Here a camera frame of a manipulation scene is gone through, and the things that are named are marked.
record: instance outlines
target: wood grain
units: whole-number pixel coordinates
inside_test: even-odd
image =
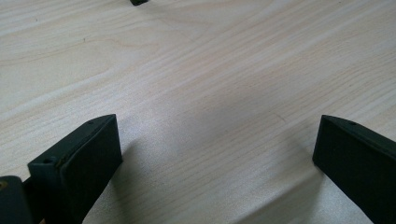
[[[0,175],[116,113],[84,223],[371,223],[312,163],[320,115],[396,139],[396,2],[0,2]]]

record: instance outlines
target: light wood surface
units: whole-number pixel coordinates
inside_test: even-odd
[[[396,139],[396,2],[0,1],[0,175],[117,114],[84,223],[371,223],[312,163],[322,114]]]

